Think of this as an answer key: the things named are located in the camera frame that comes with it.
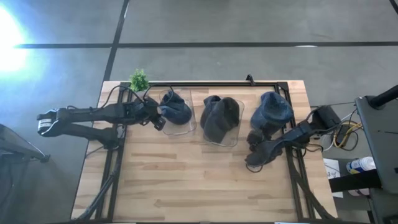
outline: gray floor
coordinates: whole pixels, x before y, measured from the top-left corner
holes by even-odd
[[[25,44],[111,43],[122,4],[123,0],[5,0],[0,7],[17,22]],[[124,43],[395,40],[398,15],[388,0],[132,0],[121,36]],[[95,106],[110,49],[9,52],[14,58],[3,58],[18,59],[23,66],[0,70],[0,123],[52,155],[47,164],[29,164],[11,217],[28,223],[66,221],[87,141],[42,138],[36,133],[35,117],[66,105]],[[150,80],[242,80],[248,73],[258,80],[301,79],[310,103],[324,105],[396,85],[397,61],[398,47],[119,49],[110,79],[127,80],[135,68],[145,69]],[[335,110],[343,117],[354,106]],[[363,134],[359,136],[355,151],[332,148],[324,156],[369,155]],[[347,209],[345,203],[337,202],[338,208]],[[345,213],[339,211],[342,217],[350,216]]]

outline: wooden table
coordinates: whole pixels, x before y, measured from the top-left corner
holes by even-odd
[[[310,112],[304,82],[287,81],[296,122]],[[104,82],[98,105],[120,82]],[[153,87],[150,96],[159,101],[165,88]],[[297,221],[286,154],[264,166],[260,173],[249,172],[244,158],[250,153],[246,136],[250,118],[260,96],[274,91],[264,86],[191,88],[197,130],[187,138],[170,139],[152,124],[129,126],[126,135],[114,221],[118,222],[273,222]],[[243,117],[235,147],[219,147],[202,140],[200,116],[203,99],[210,95],[230,96],[244,103]],[[114,91],[109,103],[117,101]],[[96,122],[94,127],[110,126]],[[90,142],[88,152],[98,148]],[[106,151],[86,158],[72,217],[79,216],[98,193]],[[304,157],[312,192],[326,210],[337,217],[320,151]]]

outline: dark cloth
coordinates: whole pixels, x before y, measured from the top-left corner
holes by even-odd
[[[239,124],[239,105],[230,98],[209,96],[205,100],[205,109],[200,118],[207,140],[221,143],[225,134]]]
[[[162,110],[162,116],[167,118],[173,124],[182,125],[191,120],[191,109],[185,104],[183,98],[178,94],[173,93],[171,90],[163,96],[160,105],[161,106],[159,106],[159,108]]]
[[[251,117],[250,124],[269,138],[292,118],[293,109],[289,102],[278,93],[267,92],[261,96],[261,105]]]

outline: small plant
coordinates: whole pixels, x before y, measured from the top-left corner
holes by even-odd
[[[146,90],[149,87],[149,82],[144,69],[136,69],[136,72],[134,72],[133,75],[130,75],[130,82],[130,88],[132,88],[132,90],[135,92]]]

